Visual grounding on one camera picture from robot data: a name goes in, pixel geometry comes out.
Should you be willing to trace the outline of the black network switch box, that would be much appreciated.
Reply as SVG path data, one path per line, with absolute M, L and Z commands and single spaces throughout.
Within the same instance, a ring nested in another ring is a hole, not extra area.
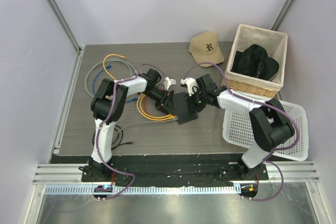
M 172 104 L 179 124 L 185 124 L 198 119 L 197 113 L 191 108 L 188 102 L 187 93 L 174 93 L 172 95 Z

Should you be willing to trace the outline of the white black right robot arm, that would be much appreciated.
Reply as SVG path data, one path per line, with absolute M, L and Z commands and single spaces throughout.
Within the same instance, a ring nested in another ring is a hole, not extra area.
M 277 99 L 254 100 L 227 86 L 218 87 L 208 74 L 182 79 L 181 86 L 187 88 L 187 101 L 196 112 L 211 105 L 249 118 L 254 142 L 237 161 L 237 173 L 242 179 L 254 176 L 279 145 L 299 135 L 295 121 Z

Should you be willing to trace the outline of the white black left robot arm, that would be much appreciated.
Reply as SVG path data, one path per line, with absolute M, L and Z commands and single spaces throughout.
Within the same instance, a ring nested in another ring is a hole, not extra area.
M 96 126 L 95 145 L 88 163 L 88 174 L 92 178 L 105 182 L 111 177 L 112 138 L 127 97 L 154 91 L 161 79 L 158 71 L 149 69 L 147 73 L 137 73 L 124 80 L 105 78 L 101 81 L 90 106 Z

